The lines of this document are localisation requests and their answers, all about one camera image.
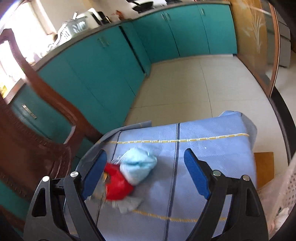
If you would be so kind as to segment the light blue face mask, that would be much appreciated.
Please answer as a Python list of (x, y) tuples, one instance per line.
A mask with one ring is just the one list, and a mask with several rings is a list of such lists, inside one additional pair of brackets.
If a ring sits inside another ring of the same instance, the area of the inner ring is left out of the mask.
[(136, 186), (140, 184), (158, 163), (157, 158), (140, 148), (132, 148), (118, 158), (119, 170), (126, 181)]

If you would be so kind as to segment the teal lower kitchen cabinets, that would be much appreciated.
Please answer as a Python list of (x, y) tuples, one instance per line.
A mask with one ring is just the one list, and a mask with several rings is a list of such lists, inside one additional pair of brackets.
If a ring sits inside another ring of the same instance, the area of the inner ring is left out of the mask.
[(46, 54), (34, 70), (107, 133), (125, 122), (153, 63), (236, 52), (230, 4), (195, 3), (87, 30)]

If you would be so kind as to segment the black wok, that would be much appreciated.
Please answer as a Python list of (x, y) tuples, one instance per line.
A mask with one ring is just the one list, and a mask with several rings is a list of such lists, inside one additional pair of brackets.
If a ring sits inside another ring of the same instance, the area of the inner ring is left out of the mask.
[(144, 11), (148, 11), (148, 10), (152, 9), (153, 4), (154, 4), (153, 1), (148, 1), (145, 3), (141, 3), (141, 4), (137, 3), (136, 1), (130, 1), (130, 0), (128, 0), (127, 2), (135, 4), (135, 6), (132, 7), (132, 9), (134, 11), (136, 11), (137, 13), (142, 13)]

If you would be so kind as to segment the silver refrigerator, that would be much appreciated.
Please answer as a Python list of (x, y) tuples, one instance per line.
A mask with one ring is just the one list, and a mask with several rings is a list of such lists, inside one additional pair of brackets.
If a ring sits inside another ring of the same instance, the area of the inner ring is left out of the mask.
[[(291, 56), (291, 37), (290, 30), (280, 16), (278, 12), (276, 12), (278, 18), (278, 26), (280, 33), (280, 62), (279, 65), (281, 67), (289, 68), (290, 66), (290, 56)], [(272, 16), (266, 16), (266, 28), (267, 28), (267, 64), (273, 64), (274, 60), (274, 27)]]

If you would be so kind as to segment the red snack wrapper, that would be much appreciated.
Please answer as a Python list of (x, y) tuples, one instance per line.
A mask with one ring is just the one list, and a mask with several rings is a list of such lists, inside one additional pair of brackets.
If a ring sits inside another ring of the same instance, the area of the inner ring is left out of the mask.
[(104, 173), (107, 175), (105, 187), (108, 201), (123, 200), (134, 190), (133, 185), (128, 183), (119, 167), (119, 165), (107, 163), (104, 168)]

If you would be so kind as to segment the clear plastic snack bag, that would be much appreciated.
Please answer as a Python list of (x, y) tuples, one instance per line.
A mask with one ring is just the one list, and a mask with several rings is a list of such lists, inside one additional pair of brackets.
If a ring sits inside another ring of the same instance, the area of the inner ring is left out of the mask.
[(143, 203), (142, 198), (135, 196), (126, 196), (121, 200), (108, 200), (107, 184), (102, 181), (99, 181), (99, 183), (95, 187), (94, 192), (87, 197), (87, 200), (100, 203), (99, 210), (104, 204), (108, 203), (112, 208), (118, 209), (121, 214), (132, 212)]

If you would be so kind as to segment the white plastic trash basket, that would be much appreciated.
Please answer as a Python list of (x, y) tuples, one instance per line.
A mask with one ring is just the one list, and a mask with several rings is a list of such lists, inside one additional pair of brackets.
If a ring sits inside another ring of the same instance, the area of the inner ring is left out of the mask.
[(293, 157), (286, 170), (258, 190), (269, 238), (279, 231), (295, 206), (295, 176)]

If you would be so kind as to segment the frosted glass sliding door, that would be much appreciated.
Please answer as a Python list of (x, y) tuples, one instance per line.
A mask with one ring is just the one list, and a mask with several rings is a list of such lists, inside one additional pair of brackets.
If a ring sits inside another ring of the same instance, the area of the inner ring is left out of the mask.
[(271, 97), (280, 62), (280, 30), (268, 1), (230, 1), (236, 30), (237, 57)]

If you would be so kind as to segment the blue cloth on stool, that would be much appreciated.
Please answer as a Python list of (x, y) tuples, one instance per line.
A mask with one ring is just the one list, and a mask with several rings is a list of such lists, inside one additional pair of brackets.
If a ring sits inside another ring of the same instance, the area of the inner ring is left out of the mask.
[(185, 240), (206, 204), (185, 166), (185, 150), (228, 177), (248, 175), (255, 182), (256, 137), (255, 124), (236, 111), (185, 123), (152, 126), (145, 121), (112, 130), (88, 150), (79, 166), (93, 161), (100, 150), (111, 162), (132, 148), (154, 155), (158, 163), (133, 191), (142, 199), (135, 211), (122, 214), (111, 202), (100, 200), (88, 200), (86, 206), (106, 240)]

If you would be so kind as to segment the carved wooden chair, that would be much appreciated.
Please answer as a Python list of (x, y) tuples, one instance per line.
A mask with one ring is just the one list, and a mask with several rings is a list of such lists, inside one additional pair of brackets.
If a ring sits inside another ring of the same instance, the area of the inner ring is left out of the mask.
[(23, 232), (28, 205), (39, 181), (44, 176), (65, 177), (83, 139), (96, 143), (102, 134), (72, 103), (43, 81), (22, 56), (12, 29), (2, 31), (1, 42), (5, 41), (27, 78), (25, 83), (71, 125), (65, 142), (53, 142), (26, 126), (1, 99), (1, 214), (13, 230)]

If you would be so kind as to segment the white dish rack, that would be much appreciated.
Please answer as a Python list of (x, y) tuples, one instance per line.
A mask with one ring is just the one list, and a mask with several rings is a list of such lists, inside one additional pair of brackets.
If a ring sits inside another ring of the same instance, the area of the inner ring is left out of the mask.
[(48, 52), (56, 49), (60, 45), (70, 41), (75, 36), (89, 29), (87, 21), (87, 17), (83, 16), (81, 18), (75, 20), (68, 20), (63, 23), (62, 27), (58, 30), (57, 39), (53, 44), (48, 46)]

